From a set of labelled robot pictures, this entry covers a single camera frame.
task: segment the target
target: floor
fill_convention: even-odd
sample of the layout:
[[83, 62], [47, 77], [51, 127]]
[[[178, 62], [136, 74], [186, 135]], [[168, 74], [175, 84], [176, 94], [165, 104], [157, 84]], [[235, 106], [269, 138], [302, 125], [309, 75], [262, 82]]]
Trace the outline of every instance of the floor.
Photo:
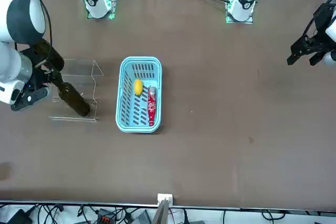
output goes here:
[[[8, 222], [10, 218], [16, 213], [17, 210], [22, 208], [24, 211], [29, 210], [33, 205], [11, 205], [5, 206], [0, 209], [0, 222]], [[33, 223], [38, 223], [37, 216], [39, 212], [39, 207], [37, 207], [33, 213], [30, 215]], [[58, 224], [70, 224], [70, 223], [85, 223], [84, 216], [77, 217], [78, 206], [65, 206], [64, 211], [62, 213], [56, 214], [55, 221]], [[115, 211], [113, 207], [104, 207], [105, 210]], [[132, 217], [135, 219], [139, 216], [145, 209], [136, 210]], [[97, 215], [89, 208], [85, 207], [85, 216], [87, 220], [94, 223], [97, 219]], [[147, 209], [149, 217], [153, 220], [155, 215], [155, 209]], [[223, 222], [223, 211], [217, 210], [187, 210], [188, 219], [190, 222], [193, 221], [204, 221], [205, 224], [248, 224], [248, 223], [260, 223], [260, 224], [268, 224], [271, 223], [268, 220], [265, 220], [260, 213], [257, 212], [234, 212], [234, 211], [226, 211], [225, 219]], [[174, 219], [169, 215], [168, 224], [180, 224], [184, 221], [184, 213], [182, 209], [172, 209], [172, 214]], [[40, 223], [45, 221], [47, 213], [42, 209], [40, 212]], [[273, 214], [274, 218], [280, 217], [279, 214]], [[324, 217], [324, 216], [307, 216], [307, 215], [286, 215], [282, 220], [275, 221], [275, 224], [332, 224], [335, 223], [335, 217]], [[46, 224], [52, 223], [52, 220], [47, 220]]]

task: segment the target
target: light blue basket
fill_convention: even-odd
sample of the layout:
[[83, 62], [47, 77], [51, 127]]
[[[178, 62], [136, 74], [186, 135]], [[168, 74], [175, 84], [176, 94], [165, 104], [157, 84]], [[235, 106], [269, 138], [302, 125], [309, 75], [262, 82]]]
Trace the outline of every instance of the light blue basket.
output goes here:
[[[134, 94], [134, 81], [143, 82], [140, 96]], [[154, 125], [149, 126], [148, 87], [156, 87]], [[120, 65], [115, 122], [123, 132], [154, 132], [161, 123], [162, 66], [155, 57], [127, 57]]]

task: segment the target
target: brown table surface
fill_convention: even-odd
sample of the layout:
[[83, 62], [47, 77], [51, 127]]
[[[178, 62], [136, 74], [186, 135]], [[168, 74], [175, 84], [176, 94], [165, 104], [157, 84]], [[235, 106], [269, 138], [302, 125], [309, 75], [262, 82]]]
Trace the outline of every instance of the brown table surface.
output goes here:
[[[253, 25], [226, 24], [212, 0], [118, 0], [113, 21], [85, 19], [81, 0], [44, 1], [59, 53], [104, 72], [99, 118], [0, 104], [1, 198], [154, 204], [172, 193], [176, 205], [336, 210], [336, 69], [286, 64], [323, 0], [258, 0]], [[156, 134], [116, 126], [127, 56], [163, 65]]]

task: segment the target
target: clear acrylic holder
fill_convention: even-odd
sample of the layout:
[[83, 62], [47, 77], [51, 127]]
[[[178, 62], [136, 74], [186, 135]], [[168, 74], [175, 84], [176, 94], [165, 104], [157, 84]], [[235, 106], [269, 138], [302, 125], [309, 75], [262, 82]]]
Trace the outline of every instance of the clear acrylic holder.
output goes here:
[[58, 89], [52, 88], [51, 113], [49, 118], [64, 121], [91, 121], [96, 122], [97, 101], [95, 99], [96, 76], [104, 76], [95, 60], [64, 60], [61, 71], [64, 82], [71, 83], [90, 105], [90, 114], [85, 118], [78, 115], [58, 96]]

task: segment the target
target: yellow lemon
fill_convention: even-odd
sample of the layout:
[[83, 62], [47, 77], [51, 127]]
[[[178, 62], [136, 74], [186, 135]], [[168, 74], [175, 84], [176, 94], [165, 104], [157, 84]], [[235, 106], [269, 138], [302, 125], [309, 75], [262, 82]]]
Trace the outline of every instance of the yellow lemon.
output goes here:
[[136, 95], [141, 95], [142, 93], [142, 81], [139, 79], [134, 81], [134, 93]]

